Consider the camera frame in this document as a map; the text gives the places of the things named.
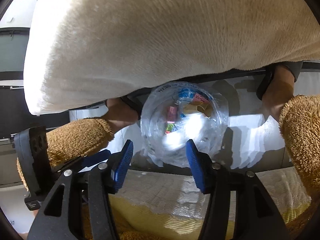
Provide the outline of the clear plastic trash bin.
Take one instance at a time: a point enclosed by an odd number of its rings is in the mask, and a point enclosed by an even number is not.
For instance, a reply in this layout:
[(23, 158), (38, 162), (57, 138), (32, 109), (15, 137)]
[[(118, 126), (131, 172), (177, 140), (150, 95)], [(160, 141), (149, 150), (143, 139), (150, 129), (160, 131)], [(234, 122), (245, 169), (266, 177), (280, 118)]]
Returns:
[(188, 82), (163, 84), (149, 94), (142, 108), (145, 153), (159, 167), (188, 167), (187, 141), (213, 156), (222, 145), (228, 118), (228, 102), (214, 89)]

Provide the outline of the dark glass door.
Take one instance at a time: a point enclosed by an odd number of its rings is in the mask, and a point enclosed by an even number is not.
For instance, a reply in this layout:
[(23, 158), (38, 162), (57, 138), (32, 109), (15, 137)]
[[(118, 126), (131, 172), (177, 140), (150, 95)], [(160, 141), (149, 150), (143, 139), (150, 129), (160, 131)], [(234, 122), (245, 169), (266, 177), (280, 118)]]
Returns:
[(1, 72), (22, 72), (29, 40), (30, 28), (1, 28), (0, 67)]

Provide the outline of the cream bed blanket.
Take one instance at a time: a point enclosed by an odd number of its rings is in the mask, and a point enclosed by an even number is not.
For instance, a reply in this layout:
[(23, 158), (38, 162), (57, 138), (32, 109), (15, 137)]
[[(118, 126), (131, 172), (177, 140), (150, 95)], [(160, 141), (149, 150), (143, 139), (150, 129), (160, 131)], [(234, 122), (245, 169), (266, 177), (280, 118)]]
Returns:
[(304, 0), (38, 0), (24, 61), (33, 115), (171, 80), (319, 59)]

